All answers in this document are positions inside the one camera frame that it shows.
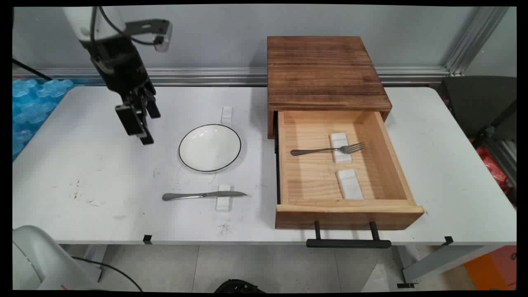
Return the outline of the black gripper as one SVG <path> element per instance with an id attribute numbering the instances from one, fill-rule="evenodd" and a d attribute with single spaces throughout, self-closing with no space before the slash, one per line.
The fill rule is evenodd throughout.
<path id="1" fill-rule="evenodd" d="M 124 102 L 115 107 L 115 112 L 127 135 L 137 137 L 143 145 L 153 144 L 146 112 L 152 119 L 160 118 L 161 114 L 156 90 L 135 45 L 125 37 L 115 36 L 96 40 L 94 45 L 84 41 L 84 48 L 107 88 L 119 94 Z"/>

